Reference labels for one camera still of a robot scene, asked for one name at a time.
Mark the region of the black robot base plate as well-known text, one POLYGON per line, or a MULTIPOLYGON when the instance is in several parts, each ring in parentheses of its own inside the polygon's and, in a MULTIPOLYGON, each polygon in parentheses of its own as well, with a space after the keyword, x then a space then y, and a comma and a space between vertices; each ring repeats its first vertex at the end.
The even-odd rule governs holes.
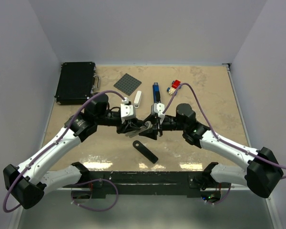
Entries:
POLYGON ((211 194, 218 184, 205 180, 202 172, 147 172, 147 171, 91 171, 80 183, 96 180, 92 185, 92 198, 114 195, 114 187, 100 181, 101 178, 113 182, 119 195, 187 196, 200 198, 202 192, 211 194))

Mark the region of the black stapler top cover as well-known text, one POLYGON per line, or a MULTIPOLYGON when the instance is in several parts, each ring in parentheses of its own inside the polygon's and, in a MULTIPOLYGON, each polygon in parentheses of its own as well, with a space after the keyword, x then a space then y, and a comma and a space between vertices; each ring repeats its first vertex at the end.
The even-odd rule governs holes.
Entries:
POLYGON ((151 152, 147 147, 145 147, 140 141, 135 140, 133 142, 133 147, 137 151, 139 151, 151 163, 155 164, 159 160, 159 158, 153 152, 151 152))

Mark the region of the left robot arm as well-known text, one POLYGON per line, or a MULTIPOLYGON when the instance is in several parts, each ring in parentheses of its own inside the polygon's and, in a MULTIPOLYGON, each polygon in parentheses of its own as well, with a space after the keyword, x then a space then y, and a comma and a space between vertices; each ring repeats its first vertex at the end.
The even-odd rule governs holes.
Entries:
POLYGON ((13 196, 19 206, 30 209, 45 194, 58 188, 86 186, 91 180, 90 172, 79 162, 56 172, 49 169, 94 134, 98 126, 115 126, 119 134, 134 133, 147 126, 136 118, 135 107, 127 97, 122 98, 117 112, 110 110, 108 93, 110 91, 97 93, 88 99, 58 134, 33 156, 17 166, 9 164, 4 168, 4 182, 8 191, 3 201, 4 212, 10 211, 7 208, 9 196, 13 196))

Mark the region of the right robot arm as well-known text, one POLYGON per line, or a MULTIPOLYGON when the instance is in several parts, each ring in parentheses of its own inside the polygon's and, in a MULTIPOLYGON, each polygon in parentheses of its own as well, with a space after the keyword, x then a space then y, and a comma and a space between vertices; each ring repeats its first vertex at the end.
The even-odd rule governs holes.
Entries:
POLYGON ((268 198, 283 171, 272 150, 255 149, 229 140, 196 119, 196 113, 189 104, 179 104, 175 116, 164 115, 163 104, 153 106, 152 113, 145 119, 149 129, 141 136, 156 140, 164 131, 182 131, 185 141, 201 149, 212 151, 235 163, 225 166, 210 163, 203 171, 203 183, 214 187, 218 183, 232 183, 248 187, 261 198, 268 198))

